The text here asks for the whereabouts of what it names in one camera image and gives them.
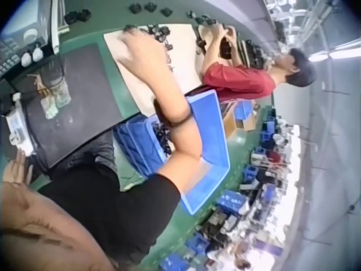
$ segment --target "white plug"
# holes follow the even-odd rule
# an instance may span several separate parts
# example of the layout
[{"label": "white plug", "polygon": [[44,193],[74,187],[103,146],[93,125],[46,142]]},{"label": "white plug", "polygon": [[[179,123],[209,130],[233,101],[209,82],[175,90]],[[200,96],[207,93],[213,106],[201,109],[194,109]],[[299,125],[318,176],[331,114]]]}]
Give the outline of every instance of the white plug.
[{"label": "white plug", "polygon": [[44,57],[43,51],[41,50],[41,48],[38,45],[36,45],[36,48],[33,51],[33,61],[39,62],[40,60],[43,59],[43,57]]},{"label": "white plug", "polygon": [[21,57],[21,65],[25,68],[25,67],[29,66],[31,63],[32,63],[32,57],[30,56],[30,54],[28,52],[26,52]]}]

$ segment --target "brown box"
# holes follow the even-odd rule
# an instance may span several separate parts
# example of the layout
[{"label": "brown box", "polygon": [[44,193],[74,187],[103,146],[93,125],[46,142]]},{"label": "brown box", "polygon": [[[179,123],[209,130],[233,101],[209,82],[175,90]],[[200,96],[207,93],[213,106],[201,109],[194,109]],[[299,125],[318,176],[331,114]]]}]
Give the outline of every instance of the brown box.
[{"label": "brown box", "polygon": [[259,108],[256,107],[255,100],[252,100],[253,112],[249,115],[246,120],[236,120],[236,127],[243,129],[244,131],[252,131],[257,126]]},{"label": "brown box", "polygon": [[237,105],[237,103],[235,103],[235,102],[228,104],[227,112],[224,115],[222,114],[224,132],[226,134],[227,139],[237,129],[236,119],[235,119],[235,114],[234,114],[234,109],[235,109],[236,105]]}]

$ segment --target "woman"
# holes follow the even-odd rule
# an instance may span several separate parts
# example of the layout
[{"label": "woman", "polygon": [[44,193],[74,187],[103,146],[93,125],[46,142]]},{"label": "woman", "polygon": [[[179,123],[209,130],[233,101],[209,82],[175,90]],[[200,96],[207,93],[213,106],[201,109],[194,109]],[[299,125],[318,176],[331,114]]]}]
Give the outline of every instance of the woman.
[{"label": "woman", "polygon": [[175,152],[143,184],[123,193],[109,133],[87,148],[92,159],[72,159],[39,193],[27,187],[31,170],[26,173],[25,156],[18,152],[1,187],[1,252],[11,270],[113,271],[139,264],[197,170],[199,130],[167,67],[163,45],[135,29],[120,42],[131,59],[119,61],[153,91]]}]

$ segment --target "black shirt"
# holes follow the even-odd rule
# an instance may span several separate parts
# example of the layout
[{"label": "black shirt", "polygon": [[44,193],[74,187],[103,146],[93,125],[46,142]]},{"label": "black shirt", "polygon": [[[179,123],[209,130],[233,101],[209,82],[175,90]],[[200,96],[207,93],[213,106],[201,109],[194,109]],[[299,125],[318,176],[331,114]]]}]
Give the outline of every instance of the black shirt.
[{"label": "black shirt", "polygon": [[73,168],[39,193],[79,221],[104,252],[121,264],[139,264],[166,228],[181,195],[159,174],[119,192],[114,171],[102,165]]}]

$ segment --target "bracelet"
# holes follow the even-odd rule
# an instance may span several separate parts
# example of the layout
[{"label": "bracelet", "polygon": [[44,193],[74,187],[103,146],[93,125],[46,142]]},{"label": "bracelet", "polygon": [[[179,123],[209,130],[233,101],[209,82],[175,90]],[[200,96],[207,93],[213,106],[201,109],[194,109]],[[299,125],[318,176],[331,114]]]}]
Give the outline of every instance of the bracelet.
[{"label": "bracelet", "polygon": [[166,127],[168,128],[177,128],[181,125],[183,125],[185,122],[187,122],[189,119],[193,118],[193,111],[191,108],[191,112],[189,113],[188,116],[186,116],[183,120],[177,122],[177,123],[172,123],[171,121],[169,121],[163,114],[162,109],[160,108],[159,102],[157,101],[157,99],[154,99],[153,101],[153,105],[156,111],[156,114],[158,116],[159,122],[163,123]]}]

